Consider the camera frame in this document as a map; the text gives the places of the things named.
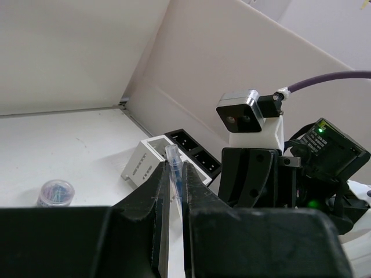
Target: yellow object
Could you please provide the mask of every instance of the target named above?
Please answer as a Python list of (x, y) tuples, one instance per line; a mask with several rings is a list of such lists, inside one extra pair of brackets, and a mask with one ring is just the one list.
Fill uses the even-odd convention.
[(365, 1), (363, 2), (363, 5), (362, 5), (362, 7), (361, 7), (361, 10), (363, 10), (364, 8), (366, 8), (366, 6), (367, 6), (367, 4), (369, 3), (369, 1), (370, 1), (370, 0), (365, 0)]

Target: round plastic container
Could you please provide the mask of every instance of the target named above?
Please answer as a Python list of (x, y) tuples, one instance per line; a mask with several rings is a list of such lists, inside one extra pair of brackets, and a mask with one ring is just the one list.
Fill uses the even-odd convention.
[(37, 200), (38, 207), (67, 207), (75, 195), (73, 186), (63, 180), (51, 180), (44, 184)]

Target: purple cable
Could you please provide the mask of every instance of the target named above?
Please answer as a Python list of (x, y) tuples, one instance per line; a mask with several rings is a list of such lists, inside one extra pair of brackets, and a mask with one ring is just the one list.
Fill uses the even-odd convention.
[(337, 79), (349, 79), (349, 78), (363, 78), (371, 79), (371, 71), (339, 71), (332, 72), (331, 74), (318, 75), (306, 80), (297, 82), (291, 86), (288, 86), (288, 90), (293, 93), (299, 91), (300, 89), (323, 83), (326, 81), (332, 81)]

